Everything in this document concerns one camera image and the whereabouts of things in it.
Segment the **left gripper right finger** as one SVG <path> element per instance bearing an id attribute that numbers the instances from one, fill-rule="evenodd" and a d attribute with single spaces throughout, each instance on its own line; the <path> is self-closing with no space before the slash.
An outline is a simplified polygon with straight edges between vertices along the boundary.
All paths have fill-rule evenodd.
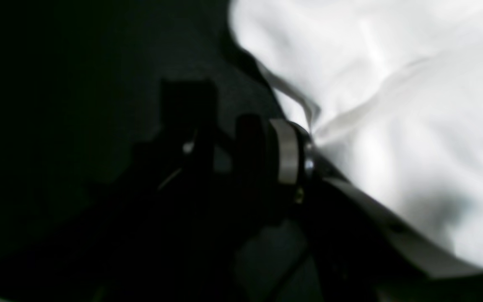
<path id="1" fill-rule="evenodd" d="M 351 184 L 298 124 L 268 126 L 273 184 L 290 194 L 325 302 L 483 302 L 483 269 Z"/>

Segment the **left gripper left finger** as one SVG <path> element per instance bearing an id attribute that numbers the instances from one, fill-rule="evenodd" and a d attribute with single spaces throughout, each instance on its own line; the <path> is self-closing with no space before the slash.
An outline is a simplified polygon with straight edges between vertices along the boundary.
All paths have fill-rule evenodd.
<path id="1" fill-rule="evenodd" d="M 200 302 L 209 275 L 215 126 L 173 128 L 136 148 L 130 167 L 84 219 L 82 264 L 94 302 Z"/>

